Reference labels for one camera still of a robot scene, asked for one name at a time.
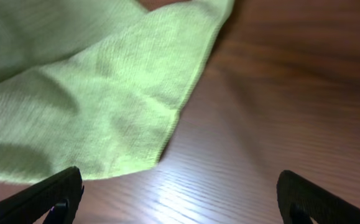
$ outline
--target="wood grain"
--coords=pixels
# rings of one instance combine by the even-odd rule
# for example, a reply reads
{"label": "wood grain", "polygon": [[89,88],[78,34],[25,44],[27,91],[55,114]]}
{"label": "wood grain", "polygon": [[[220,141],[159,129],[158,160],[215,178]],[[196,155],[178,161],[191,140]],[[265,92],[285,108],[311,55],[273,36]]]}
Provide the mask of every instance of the wood grain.
{"label": "wood grain", "polygon": [[284,169],[360,207],[360,0],[237,1],[161,163],[87,182],[75,223],[281,223]]}

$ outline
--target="wooden table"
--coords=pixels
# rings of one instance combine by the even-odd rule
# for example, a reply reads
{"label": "wooden table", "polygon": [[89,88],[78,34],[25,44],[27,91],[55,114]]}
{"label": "wooden table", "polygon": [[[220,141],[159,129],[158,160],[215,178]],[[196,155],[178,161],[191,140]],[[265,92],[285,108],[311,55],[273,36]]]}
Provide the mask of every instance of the wooden table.
{"label": "wooden table", "polygon": [[162,162],[86,182],[75,223],[281,223],[284,169],[360,207],[360,0],[238,0]]}

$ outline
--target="cloth fold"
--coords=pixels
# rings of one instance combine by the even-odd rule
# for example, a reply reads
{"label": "cloth fold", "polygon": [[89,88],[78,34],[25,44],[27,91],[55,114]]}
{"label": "cloth fold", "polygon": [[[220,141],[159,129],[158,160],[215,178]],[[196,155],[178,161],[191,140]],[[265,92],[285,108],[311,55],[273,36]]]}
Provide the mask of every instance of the cloth fold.
{"label": "cloth fold", "polygon": [[232,0],[0,0],[0,181],[150,169]]}

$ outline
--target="black object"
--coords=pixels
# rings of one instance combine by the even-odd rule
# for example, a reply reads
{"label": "black object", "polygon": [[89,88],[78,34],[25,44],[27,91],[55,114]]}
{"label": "black object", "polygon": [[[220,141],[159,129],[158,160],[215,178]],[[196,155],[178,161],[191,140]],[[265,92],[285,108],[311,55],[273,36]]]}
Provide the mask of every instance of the black object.
{"label": "black object", "polygon": [[359,208],[292,171],[280,174],[277,196],[284,224],[360,224]]}
{"label": "black object", "polygon": [[43,224],[70,224],[84,188],[77,167],[67,168],[0,202],[0,224],[33,223],[49,211]]}

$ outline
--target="green microfiber cloth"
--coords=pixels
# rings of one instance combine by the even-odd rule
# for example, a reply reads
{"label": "green microfiber cloth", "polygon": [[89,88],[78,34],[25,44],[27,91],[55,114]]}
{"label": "green microfiber cloth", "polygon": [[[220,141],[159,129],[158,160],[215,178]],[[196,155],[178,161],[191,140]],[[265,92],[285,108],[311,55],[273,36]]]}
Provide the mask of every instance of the green microfiber cloth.
{"label": "green microfiber cloth", "polygon": [[0,181],[150,169],[233,0],[0,0]]}

